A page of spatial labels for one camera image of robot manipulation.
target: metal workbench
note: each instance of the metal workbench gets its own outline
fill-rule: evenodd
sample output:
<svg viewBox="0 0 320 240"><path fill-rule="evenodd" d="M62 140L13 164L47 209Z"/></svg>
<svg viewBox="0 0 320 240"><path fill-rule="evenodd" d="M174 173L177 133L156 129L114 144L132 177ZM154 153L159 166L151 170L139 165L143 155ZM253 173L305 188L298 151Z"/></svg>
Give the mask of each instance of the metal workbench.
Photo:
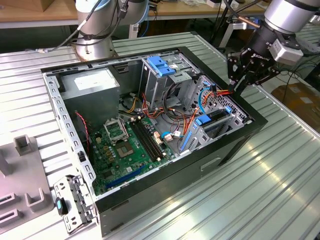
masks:
<svg viewBox="0 0 320 240"><path fill-rule="evenodd" d="M191 33L118 40L119 55L186 46L222 79L225 59ZM36 137L53 184L75 174L55 121L40 68L77 62L69 47L41 54L0 55L0 145L13 136ZM107 239L313 239L320 232L320 136L263 88L242 94L267 120L264 129L212 174L158 204ZM0 239L100 239L94 223L68 236L56 209Z"/></svg>

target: red wire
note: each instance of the red wire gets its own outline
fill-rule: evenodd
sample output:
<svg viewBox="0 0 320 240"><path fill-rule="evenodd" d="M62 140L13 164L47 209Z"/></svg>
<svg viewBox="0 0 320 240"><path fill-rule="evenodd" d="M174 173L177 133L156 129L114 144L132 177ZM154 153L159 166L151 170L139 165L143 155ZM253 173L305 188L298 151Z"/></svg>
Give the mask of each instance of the red wire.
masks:
<svg viewBox="0 0 320 240"><path fill-rule="evenodd" d="M81 118L81 120L84 124L85 134L86 134L86 145L87 145L87 150L88 150L88 154L89 154L89 133L88 133L86 121L78 112L75 112L75 114L77 114L79 116L79 118Z"/></svg>

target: connector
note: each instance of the connector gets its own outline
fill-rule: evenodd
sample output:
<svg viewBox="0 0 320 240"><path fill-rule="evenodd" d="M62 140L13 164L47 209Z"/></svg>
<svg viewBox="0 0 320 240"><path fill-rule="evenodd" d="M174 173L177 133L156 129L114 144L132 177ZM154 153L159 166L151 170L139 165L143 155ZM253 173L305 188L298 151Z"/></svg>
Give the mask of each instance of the connector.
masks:
<svg viewBox="0 0 320 240"><path fill-rule="evenodd" d="M172 138L171 134L167 134L167 135L165 135L165 136L164 136L164 139L165 139L167 142L170 142L170 141L172 141L172 140L173 140L173 138Z"/></svg>

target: blue plastic clip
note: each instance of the blue plastic clip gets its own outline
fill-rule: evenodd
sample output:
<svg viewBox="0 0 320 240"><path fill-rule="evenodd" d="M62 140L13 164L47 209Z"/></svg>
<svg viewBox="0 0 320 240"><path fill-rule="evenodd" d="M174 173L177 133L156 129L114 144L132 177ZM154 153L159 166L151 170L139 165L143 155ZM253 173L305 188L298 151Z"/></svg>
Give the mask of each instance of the blue plastic clip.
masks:
<svg viewBox="0 0 320 240"><path fill-rule="evenodd" d="M199 125L199 126L201 126L202 124L206 124L207 122L210 122L211 121L211 119L210 119L210 117L208 117L207 115L201 115L201 116L198 116L197 118L196 118L196 120L195 120L195 122Z"/></svg>
<svg viewBox="0 0 320 240"><path fill-rule="evenodd" d="M225 106L225 110L230 114L232 113L232 108L229 106Z"/></svg>
<svg viewBox="0 0 320 240"><path fill-rule="evenodd" d="M166 61L159 56L148 57L147 61L161 77L176 73L176 70L170 68Z"/></svg>

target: pci slot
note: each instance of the pci slot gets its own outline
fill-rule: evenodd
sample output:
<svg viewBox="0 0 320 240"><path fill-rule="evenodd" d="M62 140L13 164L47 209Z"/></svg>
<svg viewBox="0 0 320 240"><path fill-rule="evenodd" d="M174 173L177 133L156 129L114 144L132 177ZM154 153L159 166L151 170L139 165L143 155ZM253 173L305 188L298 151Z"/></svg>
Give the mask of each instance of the pci slot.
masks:
<svg viewBox="0 0 320 240"><path fill-rule="evenodd" d="M118 178L117 180L114 180L108 184L105 185L105 189L108 189L108 188L111 188L111 187L114 187L116 185L119 185L119 184L122 184L123 182L139 175L141 173L141 170L145 167L146 165L143 165L141 167L139 167L137 170L125 175L125 176L122 176L120 178Z"/></svg>
<svg viewBox="0 0 320 240"><path fill-rule="evenodd" d="M129 125L153 162L159 161L164 157L157 144L140 121L131 122Z"/></svg>

